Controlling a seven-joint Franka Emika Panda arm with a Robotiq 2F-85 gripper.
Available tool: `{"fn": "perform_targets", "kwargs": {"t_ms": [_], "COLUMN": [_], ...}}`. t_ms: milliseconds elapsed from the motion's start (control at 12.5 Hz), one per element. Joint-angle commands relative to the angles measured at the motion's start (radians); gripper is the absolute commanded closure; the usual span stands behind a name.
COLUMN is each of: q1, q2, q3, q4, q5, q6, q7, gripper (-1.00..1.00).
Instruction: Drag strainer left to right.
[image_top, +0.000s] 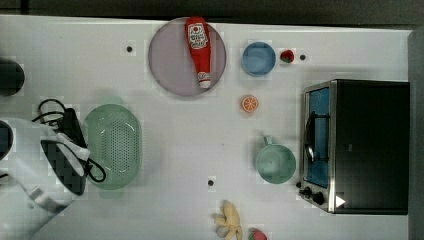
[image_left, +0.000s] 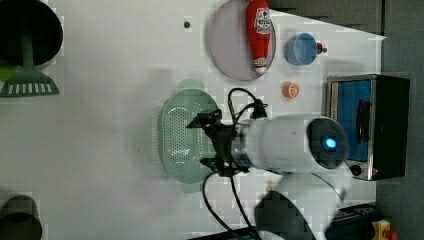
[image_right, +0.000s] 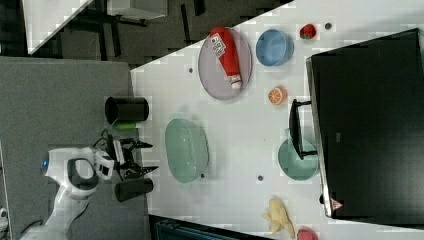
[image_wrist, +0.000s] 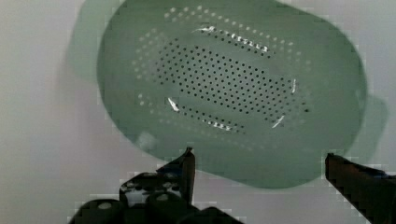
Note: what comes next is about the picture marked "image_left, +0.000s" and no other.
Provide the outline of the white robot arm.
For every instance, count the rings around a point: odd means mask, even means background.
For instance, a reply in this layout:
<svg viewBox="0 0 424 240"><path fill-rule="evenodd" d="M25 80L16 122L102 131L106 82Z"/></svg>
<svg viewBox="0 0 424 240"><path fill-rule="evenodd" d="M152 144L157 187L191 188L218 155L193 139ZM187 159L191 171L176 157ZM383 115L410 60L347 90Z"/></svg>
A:
<svg viewBox="0 0 424 240"><path fill-rule="evenodd" d="M221 119L219 110L202 112L186 125L202 129L213 144L215 156L202 165L221 177L251 169L281 177L254 208L254 239L327 240L353 178L342 126L310 114L260 115L232 125Z"/></svg>

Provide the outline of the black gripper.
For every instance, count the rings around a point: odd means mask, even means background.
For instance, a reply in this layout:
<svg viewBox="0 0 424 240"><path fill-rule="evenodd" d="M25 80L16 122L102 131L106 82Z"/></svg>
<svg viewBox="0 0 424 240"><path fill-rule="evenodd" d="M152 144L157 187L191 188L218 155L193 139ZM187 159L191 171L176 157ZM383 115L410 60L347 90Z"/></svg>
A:
<svg viewBox="0 0 424 240"><path fill-rule="evenodd" d="M200 163L221 177L231 177L239 172L247 173L249 168L236 162L232 156L233 133L232 125L219 123L222 111L200 112L187 125L187 128L206 128L206 135L211 139L215 149L213 158L202 158Z"/></svg>

